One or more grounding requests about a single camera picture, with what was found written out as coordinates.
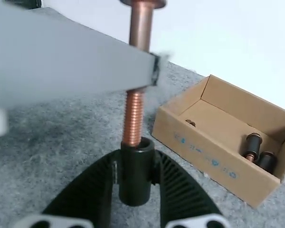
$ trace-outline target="copper screw thread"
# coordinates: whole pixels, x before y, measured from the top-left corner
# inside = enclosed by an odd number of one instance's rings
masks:
[[[149,52],[154,4],[145,1],[132,3],[130,45]],[[127,91],[123,127],[123,143],[135,147],[142,138],[143,88]]]

